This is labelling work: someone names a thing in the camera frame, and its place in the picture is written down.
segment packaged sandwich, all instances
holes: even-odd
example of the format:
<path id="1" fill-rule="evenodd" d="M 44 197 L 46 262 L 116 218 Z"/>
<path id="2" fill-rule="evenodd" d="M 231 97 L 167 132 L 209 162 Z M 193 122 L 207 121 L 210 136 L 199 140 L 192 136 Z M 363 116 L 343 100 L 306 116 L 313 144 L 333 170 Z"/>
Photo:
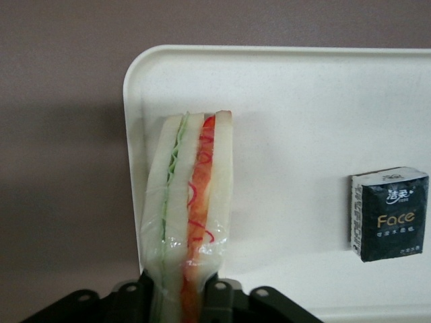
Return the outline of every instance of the packaged sandwich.
<path id="1" fill-rule="evenodd" d="M 232 115 L 168 117 L 152 162 L 141 259 L 155 283 L 152 322 L 197 322 L 208 278 L 228 239 Z"/>

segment green filling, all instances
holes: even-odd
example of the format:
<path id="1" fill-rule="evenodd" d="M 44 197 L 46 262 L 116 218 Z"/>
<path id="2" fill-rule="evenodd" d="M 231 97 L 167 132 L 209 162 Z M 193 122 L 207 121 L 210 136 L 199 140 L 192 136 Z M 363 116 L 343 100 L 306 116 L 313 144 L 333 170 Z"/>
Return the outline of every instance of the green filling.
<path id="1" fill-rule="evenodd" d="M 169 186 L 174 179 L 175 167 L 178 161 L 178 151 L 180 150 L 181 139 L 183 139 L 184 132 L 186 131 L 188 119 L 189 119 L 189 113 L 186 113 L 185 116 L 183 116 L 183 119 L 181 119 L 180 127 L 178 128 L 178 132 L 176 134 L 174 149 L 170 154 L 170 163 L 168 167 L 168 179 L 166 181 L 165 197 L 164 197 L 163 207 L 162 207 L 162 242 L 166 241 L 166 212 L 168 210 Z"/>

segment white tray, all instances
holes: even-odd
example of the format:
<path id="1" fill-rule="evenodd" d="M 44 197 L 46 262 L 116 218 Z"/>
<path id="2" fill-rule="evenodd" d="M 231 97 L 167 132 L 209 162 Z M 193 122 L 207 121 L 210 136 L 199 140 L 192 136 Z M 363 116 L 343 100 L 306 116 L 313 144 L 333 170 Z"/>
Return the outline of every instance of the white tray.
<path id="1" fill-rule="evenodd" d="M 349 247 L 348 196 L 352 174 L 431 173 L 430 85 L 431 50 L 151 48 L 124 83 L 136 226 L 162 118 L 231 110 L 224 274 L 328 323 L 429 323 L 431 221 L 423 254 L 364 264 Z"/>

